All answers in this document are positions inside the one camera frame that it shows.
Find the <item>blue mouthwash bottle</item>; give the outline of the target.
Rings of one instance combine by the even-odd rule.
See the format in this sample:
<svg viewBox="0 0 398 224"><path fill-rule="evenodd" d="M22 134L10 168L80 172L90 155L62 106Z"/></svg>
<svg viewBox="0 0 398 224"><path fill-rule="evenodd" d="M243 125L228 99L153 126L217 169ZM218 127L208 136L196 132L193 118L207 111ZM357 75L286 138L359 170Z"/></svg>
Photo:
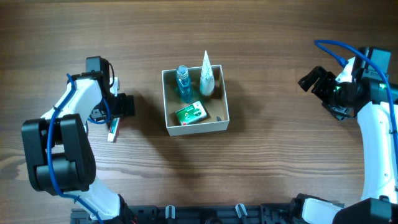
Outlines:
<svg viewBox="0 0 398 224"><path fill-rule="evenodd" d="M177 80L180 99L184 103L190 103L192 101L192 88L188 68L185 65L178 66L176 68L175 76Z"/></svg>

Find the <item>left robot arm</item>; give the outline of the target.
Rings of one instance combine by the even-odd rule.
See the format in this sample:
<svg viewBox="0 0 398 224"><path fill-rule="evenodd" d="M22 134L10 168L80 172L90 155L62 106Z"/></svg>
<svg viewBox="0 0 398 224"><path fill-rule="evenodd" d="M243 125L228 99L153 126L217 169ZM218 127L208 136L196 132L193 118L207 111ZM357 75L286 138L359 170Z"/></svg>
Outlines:
<svg viewBox="0 0 398 224"><path fill-rule="evenodd" d="M100 56L88 57L85 72L67 78L67 90L53 108L22 125L30 184L79 205L71 223L137 223L122 196L96 176L87 127L108 124L116 131L118 118L135 114L134 98L118 92L113 66Z"/></svg>

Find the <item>green soap box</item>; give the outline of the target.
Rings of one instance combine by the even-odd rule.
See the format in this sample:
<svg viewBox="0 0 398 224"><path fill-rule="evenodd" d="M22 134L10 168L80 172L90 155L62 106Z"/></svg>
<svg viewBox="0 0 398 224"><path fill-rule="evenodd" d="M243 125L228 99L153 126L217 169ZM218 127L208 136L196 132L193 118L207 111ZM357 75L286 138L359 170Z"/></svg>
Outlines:
<svg viewBox="0 0 398 224"><path fill-rule="evenodd" d="M195 124L208 117L205 107L202 105L201 101L196 101L176 111L175 115L182 126Z"/></svg>

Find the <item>teal toothpaste tube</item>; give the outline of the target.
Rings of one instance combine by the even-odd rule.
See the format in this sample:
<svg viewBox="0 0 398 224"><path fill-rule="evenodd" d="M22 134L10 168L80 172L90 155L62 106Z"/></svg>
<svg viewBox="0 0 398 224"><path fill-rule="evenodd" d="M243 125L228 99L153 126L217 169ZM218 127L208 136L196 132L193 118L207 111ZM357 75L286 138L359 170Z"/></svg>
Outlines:
<svg viewBox="0 0 398 224"><path fill-rule="evenodd" d="M118 135L120 118L113 118L109 126L108 142L115 142Z"/></svg>

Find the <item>white lotion tube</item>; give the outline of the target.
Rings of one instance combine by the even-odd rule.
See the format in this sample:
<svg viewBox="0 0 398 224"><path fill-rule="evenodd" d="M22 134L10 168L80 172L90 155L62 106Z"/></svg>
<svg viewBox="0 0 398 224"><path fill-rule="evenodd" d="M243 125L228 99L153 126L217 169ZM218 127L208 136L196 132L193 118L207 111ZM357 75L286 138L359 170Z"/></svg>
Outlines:
<svg viewBox="0 0 398 224"><path fill-rule="evenodd" d="M210 96L215 89L215 78L207 51L204 53L200 76L200 93Z"/></svg>

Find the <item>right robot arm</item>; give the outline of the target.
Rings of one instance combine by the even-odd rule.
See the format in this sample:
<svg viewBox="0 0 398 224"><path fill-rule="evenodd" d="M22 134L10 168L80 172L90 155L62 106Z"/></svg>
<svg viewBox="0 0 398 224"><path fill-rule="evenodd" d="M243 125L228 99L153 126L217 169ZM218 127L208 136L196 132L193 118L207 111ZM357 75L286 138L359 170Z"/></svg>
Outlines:
<svg viewBox="0 0 398 224"><path fill-rule="evenodd" d="M397 85L388 80L389 50L349 47L354 57L334 58L338 75L315 67L298 81L337 120L356 119L364 149L364 185L360 202L341 208L299 194L290 217L304 223L397 223Z"/></svg>

